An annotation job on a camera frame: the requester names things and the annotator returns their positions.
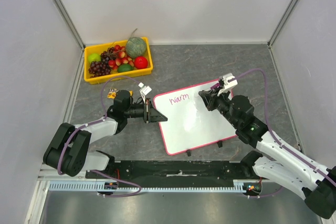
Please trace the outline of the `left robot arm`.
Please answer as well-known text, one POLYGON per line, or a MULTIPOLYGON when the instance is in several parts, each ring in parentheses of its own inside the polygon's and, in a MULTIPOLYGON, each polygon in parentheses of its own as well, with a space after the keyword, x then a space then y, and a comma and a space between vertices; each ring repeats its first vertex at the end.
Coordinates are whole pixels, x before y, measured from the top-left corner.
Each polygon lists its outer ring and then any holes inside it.
POLYGON ((103 178, 111 178, 115 173, 115 165, 111 163, 114 158, 102 151, 89 152, 89 145, 120 133, 131 118, 142 118, 145 123, 167 121, 150 99, 133 102, 129 91, 120 90, 107 116, 83 125, 61 124, 44 153, 43 163, 61 175, 74 177, 83 170, 97 170, 103 178))

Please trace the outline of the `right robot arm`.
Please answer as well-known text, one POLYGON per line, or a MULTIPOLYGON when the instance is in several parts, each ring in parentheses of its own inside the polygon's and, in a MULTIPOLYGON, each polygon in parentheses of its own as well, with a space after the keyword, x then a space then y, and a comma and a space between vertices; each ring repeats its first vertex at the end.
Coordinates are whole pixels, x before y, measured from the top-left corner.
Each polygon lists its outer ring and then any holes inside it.
POLYGON ((328 168, 281 140, 254 116, 254 107, 243 95, 208 89, 200 91, 205 107, 217 110, 236 130, 236 135, 255 151, 240 166, 248 179, 270 179, 299 196, 310 210, 323 219, 335 212, 335 168, 328 168))

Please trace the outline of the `pink framed whiteboard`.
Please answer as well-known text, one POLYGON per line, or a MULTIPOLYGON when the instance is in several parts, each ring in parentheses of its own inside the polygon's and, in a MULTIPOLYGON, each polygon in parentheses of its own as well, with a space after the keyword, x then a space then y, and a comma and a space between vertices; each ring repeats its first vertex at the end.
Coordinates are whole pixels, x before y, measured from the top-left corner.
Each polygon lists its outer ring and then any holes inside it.
POLYGON ((154 97, 155 108, 167 117, 167 121, 159 123, 167 154, 177 155, 236 136, 230 123, 218 111, 208 111, 198 95, 216 82, 207 81, 154 97))

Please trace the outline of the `white pink marker pen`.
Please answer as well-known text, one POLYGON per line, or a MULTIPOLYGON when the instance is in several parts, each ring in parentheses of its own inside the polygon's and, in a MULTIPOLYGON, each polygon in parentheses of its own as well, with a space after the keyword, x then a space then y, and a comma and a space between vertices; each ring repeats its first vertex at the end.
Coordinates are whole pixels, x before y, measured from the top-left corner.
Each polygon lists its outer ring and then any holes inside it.
POLYGON ((204 82, 204 83, 200 83, 195 88, 195 95, 194 96, 195 97, 200 97, 198 95, 199 91, 208 90, 208 89, 216 89, 218 87, 219 87, 219 80, 218 79, 215 79, 215 80, 212 80, 212 81, 208 81, 208 82, 204 82))

